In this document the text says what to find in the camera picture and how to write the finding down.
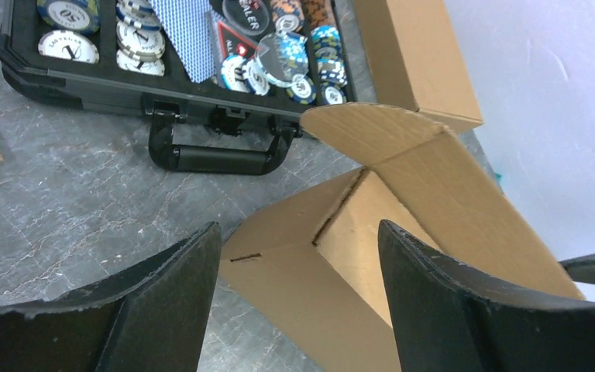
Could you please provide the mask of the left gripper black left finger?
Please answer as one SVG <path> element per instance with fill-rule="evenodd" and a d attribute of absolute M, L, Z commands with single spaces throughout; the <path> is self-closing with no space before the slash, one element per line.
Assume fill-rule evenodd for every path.
<path fill-rule="evenodd" d="M 0 371 L 195 371 L 222 231 L 173 246 L 52 301 L 0 306 Z"/>

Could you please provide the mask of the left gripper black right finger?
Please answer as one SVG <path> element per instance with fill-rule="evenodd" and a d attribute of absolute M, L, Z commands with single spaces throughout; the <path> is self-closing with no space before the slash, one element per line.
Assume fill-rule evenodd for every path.
<path fill-rule="evenodd" d="M 595 371 L 595 302 L 504 281 L 386 219 L 378 249 L 403 371 Z"/>

